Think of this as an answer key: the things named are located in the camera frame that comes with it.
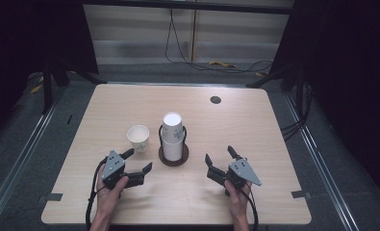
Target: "brown coaster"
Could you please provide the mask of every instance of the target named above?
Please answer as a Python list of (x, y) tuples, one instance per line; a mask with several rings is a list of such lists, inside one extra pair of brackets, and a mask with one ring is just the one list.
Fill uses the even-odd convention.
[(168, 159), (165, 158), (163, 147), (161, 146), (159, 148), (160, 161), (162, 161), (163, 164), (165, 164), (166, 166), (169, 166), (169, 167), (178, 167), (178, 166), (182, 165), (183, 163), (185, 163), (187, 161), (187, 159), (189, 158), (189, 154), (190, 154), (189, 148), (187, 147), (187, 145), (185, 143), (184, 143), (183, 149), (184, 149), (183, 150), (183, 156), (181, 157), (181, 159), (178, 161), (172, 162), (172, 161), (169, 161)]

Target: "hand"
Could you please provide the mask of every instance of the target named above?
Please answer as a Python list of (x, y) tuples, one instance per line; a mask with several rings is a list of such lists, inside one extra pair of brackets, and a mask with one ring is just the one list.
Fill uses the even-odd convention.
[(129, 181), (127, 176), (123, 176), (112, 190), (108, 190), (105, 188), (105, 184), (100, 177), (103, 174), (104, 167), (105, 165), (100, 167), (97, 177), (97, 210), (93, 222), (91, 223), (90, 231), (109, 230), (112, 214), (117, 206), (117, 201)]
[[(251, 183), (247, 182), (247, 185), (243, 186), (241, 189), (247, 195), (250, 194)], [(247, 221), (246, 209), (247, 209), (247, 198), (235, 188), (235, 186), (228, 180), (224, 182), (226, 190), (230, 194), (231, 204), (229, 205), (229, 211), (231, 212), (232, 220), (234, 222), (235, 231), (246, 231), (249, 230), (249, 223)]]

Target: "wooden table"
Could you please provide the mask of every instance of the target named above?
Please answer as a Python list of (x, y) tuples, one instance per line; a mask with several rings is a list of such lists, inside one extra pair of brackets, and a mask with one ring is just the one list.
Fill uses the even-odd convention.
[[(221, 103), (211, 102), (218, 96)], [(158, 157), (158, 131), (163, 116), (177, 112), (187, 127), (189, 159), (167, 167)], [(48, 201), (42, 221), (51, 224), (85, 223), (85, 212), (98, 163), (114, 149), (131, 148), (126, 134), (142, 124), (150, 130), (144, 154), (127, 160), (126, 171), (153, 169), (142, 186), (123, 192), (114, 224), (230, 224), (228, 197), (223, 187), (207, 178), (205, 154), (216, 167), (227, 170), (234, 160), (232, 145), (248, 159), (262, 181), (253, 186), (260, 223), (306, 224), (311, 215), (300, 191), (288, 150), (264, 90), (221, 87), (99, 85), (89, 102), (79, 130), (63, 163), (52, 193), (61, 201)], [(93, 204), (91, 217), (94, 217)], [(253, 214), (248, 205), (248, 219)]]

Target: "black cable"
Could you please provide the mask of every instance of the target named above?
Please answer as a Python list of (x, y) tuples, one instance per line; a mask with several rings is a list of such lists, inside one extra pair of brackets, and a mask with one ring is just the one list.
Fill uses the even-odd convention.
[[(222, 73), (238, 74), (238, 73), (245, 73), (245, 72), (262, 71), (262, 70), (265, 70), (265, 69), (269, 68), (272, 65), (272, 63), (273, 63), (273, 61), (257, 61), (253, 65), (251, 65), (248, 69), (246, 69), (246, 70), (240, 70), (240, 69), (216, 69), (216, 68), (206, 67), (206, 66), (203, 66), (203, 65), (200, 65), (200, 64), (189, 63), (186, 60), (186, 58), (184, 57), (183, 52), (181, 50), (181, 45), (180, 45), (180, 41), (178, 39), (177, 30), (175, 29), (175, 23), (174, 23), (174, 18), (173, 18), (173, 15), (172, 15), (172, 9), (169, 9), (169, 13), (170, 13), (170, 21), (169, 21), (168, 35), (167, 35), (166, 45), (165, 45), (165, 58), (169, 62), (171, 62), (173, 64), (187, 64), (188, 66), (190, 66), (190, 67), (192, 67), (194, 69), (197, 69), (197, 70), (214, 70), (214, 71), (218, 71), (218, 72), (222, 72)], [(173, 28), (175, 39), (176, 39), (177, 46), (178, 46), (178, 50), (180, 51), (180, 55), (181, 55), (181, 58), (183, 59), (183, 62), (174, 62), (167, 55), (168, 45), (169, 45), (169, 38), (170, 38), (170, 34), (171, 34), (171, 26)], [(256, 64), (260, 64), (260, 63), (269, 63), (269, 64), (267, 66), (261, 68), (261, 69), (252, 70), (253, 66), (255, 66)]]
[(86, 224), (87, 224), (87, 230), (89, 231), (90, 230), (90, 227), (91, 227), (91, 222), (90, 222), (90, 212), (91, 212), (91, 207), (93, 206), (93, 202), (94, 202), (94, 198), (96, 197), (97, 193), (99, 193), (99, 191), (103, 190), (105, 187), (103, 187), (102, 189), (98, 190), (97, 192), (94, 190), (95, 186), (96, 186), (96, 178), (97, 178), (97, 173), (99, 172), (99, 169), (100, 167), (105, 164), (108, 160), (108, 157), (105, 157), (105, 159), (103, 159), (99, 165), (97, 166), (96, 168), (96, 171), (94, 172), (94, 175), (93, 175), (93, 182), (91, 184), (91, 191), (90, 191), (90, 198), (88, 199), (88, 207), (87, 207), (87, 212), (85, 214), (85, 221), (86, 221)]
[(255, 219), (254, 223), (253, 223), (253, 231), (257, 231), (258, 230), (258, 226), (259, 226), (259, 216), (258, 216), (258, 211), (256, 210), (256, 204), (255, 204), (255, 199), (253, 199), (253, 201), (250, 199), (250, 197), (246, 194), (246, 192), (240, 190), (240, 192), (244, 195), (244, 197), (249, 201), (249, 204), (250, 206), (252, 207), (252, 211), (253, 211), (253, 217)]
[(286, 133), (283, 133), (284, 137), (286, 135), (288, 135), (286, 138), (284, 138), (285, 141), (290, 139), (295, 133), (297, 133), (303, 127), (303, 125), (306, 123), (307, 118), (309, 116), (311, 104), (313, 101), (313, 91), (307, 83), (306, 83), (305, 99), (306, 99), (306, 111), (305, 111), (304, 115), (295, 123), (293, 123), (287, 127), (281, 128), (282, 131), (290, 129)]

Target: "black floor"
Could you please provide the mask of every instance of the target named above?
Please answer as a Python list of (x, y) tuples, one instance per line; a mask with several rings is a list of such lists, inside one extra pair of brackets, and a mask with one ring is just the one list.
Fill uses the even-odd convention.
[[(251, 64), (238, 64), (247, 69)], [(265, 64), (254, 66), (256, 69)], [(97, 77), (111, 82), (221, 84), (240, 85), (258, 81), (254, 72), (228, 74), (195, 70), (185, 64), (102, 65)], [(70, 75), (70, 85), (64, 89), (58, 106), (43, 132), (37, 147), (21, 173), (9, 200), (0, 214), (0, 230), (85, 230), (84, 225), (46, 225), (40, 216), (44, 208), (42, 195), (51, 192), (61, 170), (63, 160), (73, 141), (89, 103), (95, 85), (75, 75)], [(267, 91), (279, 127), (294, 120), (285, 95), (280, 91), (281, 80), (263, 85)], [(18, 101), (10, 120), (0, 130), (0, 186), (12, 169), (17, 157), (38, 124), (43, 108), (43, 90), (30, 93), (37, 84), (32, 80)], [(380, 230), (380, 191), (365, 170), (344, 148), (337, 134), (332, 132), (321, 107), (314, 100), (307, 121), (318, 149), (345, 200), (359, 230)], [(260, 230), (350, 230), (344, 226), (329, 192), (318, 173), (300, 133), (286, 142), (300, 185), (310, 193), (307, 199), (312, 214), (308, 225), (260, 226)], [(122, 230), (229, 230), (231, 227), (172, 227), (172, 226), (121, 226)]]

